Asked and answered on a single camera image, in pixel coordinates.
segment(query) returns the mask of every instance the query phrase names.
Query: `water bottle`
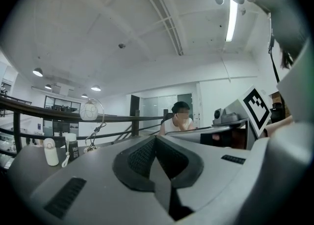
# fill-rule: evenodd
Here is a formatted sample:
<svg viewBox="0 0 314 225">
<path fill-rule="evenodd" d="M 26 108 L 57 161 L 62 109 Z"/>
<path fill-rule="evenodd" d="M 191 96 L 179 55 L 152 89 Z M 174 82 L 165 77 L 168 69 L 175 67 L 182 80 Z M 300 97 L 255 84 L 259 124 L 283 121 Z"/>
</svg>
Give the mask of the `water bottle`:
<svg viewBox="0 0 314 225">
<path fill-rule="evenodd" d="M 55 148 L 53 139 L 47 138 L 44 140 L 44 151 L 49 166 L 56 166 L 59 164 L 57 149 Z"/>
</svg>

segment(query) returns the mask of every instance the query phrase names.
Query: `desk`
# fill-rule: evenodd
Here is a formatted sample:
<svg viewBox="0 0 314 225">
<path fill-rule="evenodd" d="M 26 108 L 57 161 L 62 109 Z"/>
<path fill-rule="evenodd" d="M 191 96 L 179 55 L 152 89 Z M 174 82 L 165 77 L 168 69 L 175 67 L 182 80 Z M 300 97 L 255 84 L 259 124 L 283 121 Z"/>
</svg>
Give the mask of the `desk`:
<svg viewBox="0 0 314 225">
<path fill-rule="evenodd" d="M 100 148 L 110 145 L 110 142 L 97 144 Z M 84 148 L 78 148 L 80 156 L 84 156 Z M 66 158 L 65 149 L 57 148 L 56 150 L 59 164 L 54 167 L 47 164 L 43 147 L 26 146 L 21 150 L 7 172 L 8 179 L 18 195 L 28 198 L 48 177 L 62 169 L 61 164 Z"/>
</svg>

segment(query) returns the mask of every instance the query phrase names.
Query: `person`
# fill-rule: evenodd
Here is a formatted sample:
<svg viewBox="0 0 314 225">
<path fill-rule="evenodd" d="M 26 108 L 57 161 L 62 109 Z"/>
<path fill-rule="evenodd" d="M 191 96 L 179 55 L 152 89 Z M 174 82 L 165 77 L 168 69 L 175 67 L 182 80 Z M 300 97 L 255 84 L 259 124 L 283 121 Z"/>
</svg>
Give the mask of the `person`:
<svg viewBox="0 0 314 225">
<path fill-rule="evenodd" d="M 160 127 L 159 135 L 168 132 L 193 130 L 193 121 L 189 118 L 190 107 L 184 101 L 179 101 L 171 108 L 173 117 L 164 121 Z"/>
</svg>

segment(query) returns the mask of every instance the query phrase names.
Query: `ceiling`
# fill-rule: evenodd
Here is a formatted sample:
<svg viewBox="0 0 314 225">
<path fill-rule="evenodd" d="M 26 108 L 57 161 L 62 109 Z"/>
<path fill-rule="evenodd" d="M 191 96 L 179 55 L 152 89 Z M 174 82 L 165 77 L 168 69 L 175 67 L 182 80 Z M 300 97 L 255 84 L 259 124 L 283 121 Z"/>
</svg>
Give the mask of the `ceiling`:
<svg viewBox="0 0 314 225">
<path fill-rule="evenodd" d="M 2 29 L 0 46 L 33 86 L 59 82 L 74 87 L 71 97 L 101 97 L 105 92 L 91 92 L 92 85 L 102 87 L 161 56 L 243 52 L 258 12 L 254 4 L 239 5 L 234 39 L 226 43 L 229 0 L 223 5 L 214 0 L 20 0 Z M 36 67 L 43 78 L 32 74 Z"/>
</svg>

